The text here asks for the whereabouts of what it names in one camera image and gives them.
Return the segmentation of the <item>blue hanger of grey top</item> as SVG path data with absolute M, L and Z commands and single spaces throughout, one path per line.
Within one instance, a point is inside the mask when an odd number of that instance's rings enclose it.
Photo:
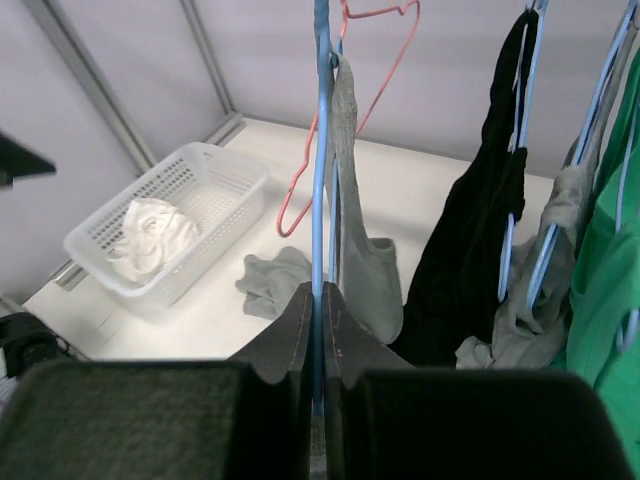
M 318 120 L 312 196 L 312 412 L 324 414 L 324 193 L 329 139 L 330 81 L 333 79 L 330 7 L 327 0 L 314 2 L 314 35 L 318 75 Z

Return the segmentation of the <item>white tank top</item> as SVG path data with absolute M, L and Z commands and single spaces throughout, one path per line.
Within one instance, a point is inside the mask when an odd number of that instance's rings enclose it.
M 144 284 L 193 244 L 201 234 L 197 222 L 172 204 L 134 199 L 125 213 L 122 237 L 107 254 L 114 270 Z

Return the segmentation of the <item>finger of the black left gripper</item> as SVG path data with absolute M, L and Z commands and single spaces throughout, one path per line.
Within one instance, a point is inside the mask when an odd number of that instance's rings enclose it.
M 54 163 L 4 133 L 0 139 L 0 162 L 2 187 L 11 187 L 17 178 L 56 173 Z

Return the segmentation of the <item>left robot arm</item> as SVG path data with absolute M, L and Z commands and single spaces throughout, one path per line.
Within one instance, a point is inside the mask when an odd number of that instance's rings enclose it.
M 19 178 L 56 173 L 53 162 L 1 132 L 2 187 L 11 188 Z M 6 375 L 16 379 L 39 363 L 72 357 L 69 344 L 26 311 L 1 317 L 1 351 Z

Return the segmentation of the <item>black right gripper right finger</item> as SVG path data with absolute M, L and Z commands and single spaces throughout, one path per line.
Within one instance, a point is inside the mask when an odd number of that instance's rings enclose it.
M 409 370 L 413 366 L 358 322 L 337 285 L 325 282 L 322 293 L 324 386 L 352 388 L 369 370 Z

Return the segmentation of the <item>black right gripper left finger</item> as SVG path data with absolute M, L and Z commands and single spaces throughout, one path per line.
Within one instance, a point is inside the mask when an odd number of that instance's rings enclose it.
M 228 361 L 249 364 L 266 383 L 300 372 L 307 356 L 313 313 L 312 284 L 300 284 L 282 314 Z

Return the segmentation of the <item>pink wire hanger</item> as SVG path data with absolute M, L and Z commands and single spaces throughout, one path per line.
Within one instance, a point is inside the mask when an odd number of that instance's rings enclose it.
M 360 133 L 360 126 L 357 124 L 359 107 L 355 94 L 353 69 L 344 53 L 336 51 L 334 48 L 331 55 L 331 65 L 333 67 L 333 79 L 330 81 L 329 139 L 324 193 L 324 207 L 328 206 L 331 214 L 329 237 L 333 239 L 337 234 L 341 233 L 343 238 L 348 241 L 362 241 L 365 253 L 376 253 L 378 248 L 367 237 L 363 224 L 359 187 L 355 173 L 354 150 L 356 137 Z M 276 230 L 283 238 L 289 237 L 296 229 L 296 226 L 284 229 L 282 221 L 299 177 L 310 163 L 313 163 L 315 168 L 316 152 L 314 154 L 310 152 L 310 142 L 317 141 L 317 137 L 312 136 L 317 134 L 317 120 L 318 112 L 311 125 L 311 135 L 308 137 L 309 142 L 305 146 L 303 164 L 292 179 L 276 220 Z M 312 196 L 313 182 L 310 200 L 298 215 L 294 224 L 298 224 L 307 211 L 312 212 Z

